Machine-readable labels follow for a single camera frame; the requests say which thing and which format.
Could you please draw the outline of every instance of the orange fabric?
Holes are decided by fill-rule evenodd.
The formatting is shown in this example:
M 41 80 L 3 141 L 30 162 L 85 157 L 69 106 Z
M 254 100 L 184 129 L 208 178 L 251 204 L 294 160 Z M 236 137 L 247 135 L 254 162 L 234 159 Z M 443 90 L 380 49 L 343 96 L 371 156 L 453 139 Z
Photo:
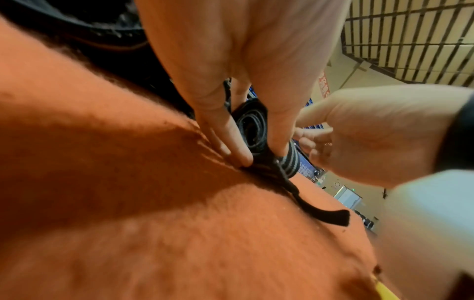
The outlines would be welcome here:
M 309 218 L 184 116 L 3 20 L 0 201 L 0 299 L 378 298 L 357 216 Z

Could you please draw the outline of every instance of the wrinkled fabric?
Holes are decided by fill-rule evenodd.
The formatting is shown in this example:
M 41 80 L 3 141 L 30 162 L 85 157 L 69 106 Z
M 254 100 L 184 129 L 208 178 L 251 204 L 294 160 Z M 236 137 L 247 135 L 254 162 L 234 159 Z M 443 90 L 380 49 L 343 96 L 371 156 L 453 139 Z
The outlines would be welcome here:
M 378 298 L 356 215 L 311 219 L 192 121 L 3 20 L 0 166 L 0 299 Z

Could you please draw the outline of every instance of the black fabric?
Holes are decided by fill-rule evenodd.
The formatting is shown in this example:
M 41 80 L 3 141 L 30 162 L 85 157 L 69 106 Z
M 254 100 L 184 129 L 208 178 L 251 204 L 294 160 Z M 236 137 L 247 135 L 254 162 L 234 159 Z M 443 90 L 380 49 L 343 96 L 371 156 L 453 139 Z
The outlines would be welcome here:
M 474 94 L 449 127 L 439 148 L 434 171 L 474 170 Z
M 348 226 L 350 213 L 348 210 L 324 211 L 320 210 L 300 197 L 298 188 L 288 179 L 293 177 L 299 169 L 300 158 L 295 145 L 290 142 L 288 154 L 277 157 L 267 145 L 267 109 L 257 99 L 249 99 L 240 105 L 232 117 L 242 134 L 248 148 L 253 154 L 253 164 L 249 171 L 266 177 L 278 186 L 284 187 L 293 195 L 294 202 L 310 216 L 339 226 Z

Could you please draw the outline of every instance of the hand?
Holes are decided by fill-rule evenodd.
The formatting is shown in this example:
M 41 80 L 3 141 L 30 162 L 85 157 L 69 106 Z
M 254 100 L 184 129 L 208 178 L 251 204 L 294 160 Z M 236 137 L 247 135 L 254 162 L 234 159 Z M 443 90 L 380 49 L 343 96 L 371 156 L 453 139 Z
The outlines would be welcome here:
M 403 85 L 342 89 L 303 109 L 294 138 L 316 166 L 387 188 L 433 172 L 441 142 L 471 89 Z
M 253 157 L 224 108 L 250 84 L 268 109 L 268 146 L 286 155 L 296 117 L 310 99 L 342 30 L 350 1 L 137 0 L 148 39 L 213 147 L 244 166 Z

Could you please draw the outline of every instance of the wall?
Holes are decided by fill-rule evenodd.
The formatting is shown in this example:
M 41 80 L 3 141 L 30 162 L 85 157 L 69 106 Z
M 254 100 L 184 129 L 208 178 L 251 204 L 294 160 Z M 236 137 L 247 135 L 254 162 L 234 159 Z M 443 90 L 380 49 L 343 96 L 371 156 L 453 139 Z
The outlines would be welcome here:
M 331 56 L 330 64 L 331 66 L 327 66 L 325 72 L 331 92 L 337 91 L 341 88 L 341 86 L 343 88 L 354 88 L 405 84 L 375 70 L 360 69 L 359 63 L 342 54 L 340 44 L 336 46 L 336 49 Z M 317 84 L 313 89 L 312 97 L 313 101 L 315 102 L 322 99 L 321 92 Z M 349 189 L 354 189 L 354 192 L 362 198 L 362 201 L 355 207 L 357 211 L 372 221 L 375 220 L 374 217 L 379 218 L 379 213 L 381 212 L 386 201 L 383 199 L 383 187 L 375 187 L 356 183 L 351 180 L 338 177 L 332 172 L 327 172 L 323 176 L 321 187 L 326 186 L 325 191 L 331 196 L 334 196 L 343 185 Z

